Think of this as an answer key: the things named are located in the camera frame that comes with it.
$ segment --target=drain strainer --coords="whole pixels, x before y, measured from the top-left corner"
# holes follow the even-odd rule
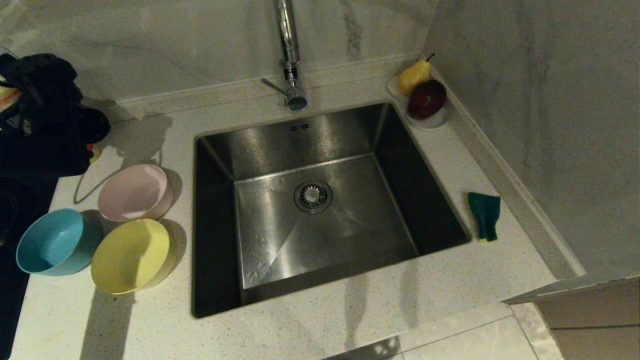
[[[317,214],[331,205],[333,194],[331,188],[324,181],[309,180],[296,188],[294,200],[298,209]]]

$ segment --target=stainless steel sink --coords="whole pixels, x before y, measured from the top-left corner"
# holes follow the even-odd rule
[[[203,317],[467,242],[393,106],[201,137]]]

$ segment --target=bowl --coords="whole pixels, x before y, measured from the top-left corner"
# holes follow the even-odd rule
[[[22,235],[15,259],[29,274],[63,276],[82,270],[102,240],[102,229],[73,209],[52,211]]]
[[[107,235],[93,256],[91,277],[118,295],[150,288],[173,269],[176,253],[167,230],[155,220],[126,222]]]
[[[173,188],[161,168],[133,165],[107,181],[98,197],[98,210],[115,222],[157,219],[166,213],[172,200]]]

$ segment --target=apple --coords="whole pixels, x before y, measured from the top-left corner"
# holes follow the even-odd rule
[[[442,109],[447,100],[447,89],[438,80],[429,80],[413,89],[407,113],[416,120],[424,120]]]

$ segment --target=blue bowl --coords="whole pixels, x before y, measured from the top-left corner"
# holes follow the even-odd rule
[[[22,235],[15,258],[29,274],[63,276],[84,269],[102,241],[102,229],[73,209],[52,211]]]

